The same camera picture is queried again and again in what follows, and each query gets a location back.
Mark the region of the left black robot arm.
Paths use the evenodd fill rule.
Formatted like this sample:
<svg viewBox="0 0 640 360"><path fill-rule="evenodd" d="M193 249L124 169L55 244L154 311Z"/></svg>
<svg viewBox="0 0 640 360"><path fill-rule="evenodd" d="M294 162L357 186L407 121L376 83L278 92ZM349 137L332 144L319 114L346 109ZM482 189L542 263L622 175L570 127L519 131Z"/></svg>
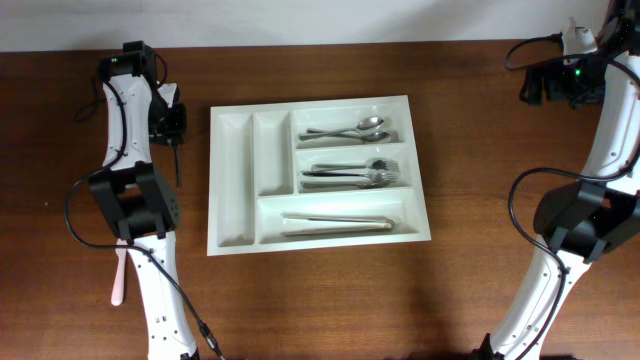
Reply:
<svg viewBox="0 0 640 360"><path fill-rule="evenodd" d="M176 288L176 233L180 210L172 185L153 165L153 144L177 148L186 109L175 83L159 81L157 54L142 41L99 63L108 107L108 149L89 187L138 276L151 359L199 356Z"/></svg>

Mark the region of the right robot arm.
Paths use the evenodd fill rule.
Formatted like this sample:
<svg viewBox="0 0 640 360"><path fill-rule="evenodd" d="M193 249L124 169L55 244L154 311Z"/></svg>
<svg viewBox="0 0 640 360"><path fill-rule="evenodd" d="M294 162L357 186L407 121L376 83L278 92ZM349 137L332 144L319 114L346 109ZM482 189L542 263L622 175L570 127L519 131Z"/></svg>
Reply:
<svg viewBox="0 0 640 360"><path fill-rule="evenodd" d="M485 335L473 359L538 359L544 339L578 279L602 255L639 232L639 3L609 3L594 34L570 21L547 36L562 54L522 66L521 101L565 100L602 107L586 165L579 173L550 167L569 184L545 193L534 214L535 250L506 317Z"/></svg>

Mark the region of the small steel teaspoon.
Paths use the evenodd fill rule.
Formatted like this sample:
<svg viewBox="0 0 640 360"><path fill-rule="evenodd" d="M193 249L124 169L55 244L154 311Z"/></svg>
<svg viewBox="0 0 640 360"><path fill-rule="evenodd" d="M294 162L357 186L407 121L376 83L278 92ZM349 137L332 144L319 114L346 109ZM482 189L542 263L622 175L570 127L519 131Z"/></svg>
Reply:
<svg viewBox="0 0 640 360"><path fill-rule="evenodd" d="M179 143L175 143L172 145L173 154L174 154L174 164L175 164L175 180L176 180L176 188L180 189L182 186L181 174L180 174L180 160L179 160Z"/></svg>

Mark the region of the steel spoon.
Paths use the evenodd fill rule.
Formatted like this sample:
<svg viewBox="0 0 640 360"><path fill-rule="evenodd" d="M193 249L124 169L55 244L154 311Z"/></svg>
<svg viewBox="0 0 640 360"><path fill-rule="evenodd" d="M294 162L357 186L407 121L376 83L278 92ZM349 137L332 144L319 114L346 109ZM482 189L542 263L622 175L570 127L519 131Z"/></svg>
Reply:
<svg viewBox="0 0 640 360"><path fill-rule="evenodd" d="M370 135L338 133L338 134L333 134L333 137L354 139L354 140L359 140L363 143L388 143L393 140L392 134L385 131L378 131Z"/></svg>
<svg viewBox="0 0 640 360"><path fill-rule="evenodd" d="M314 133L302 133L298 135L298 139L301 141L308 141L333 135L342 135L348 132L352 132L360 137L369 136L378 132L384 124L385 121L382 117L372 116L359 121L353 128L344 128L339 130L321 131Z"/></svg>

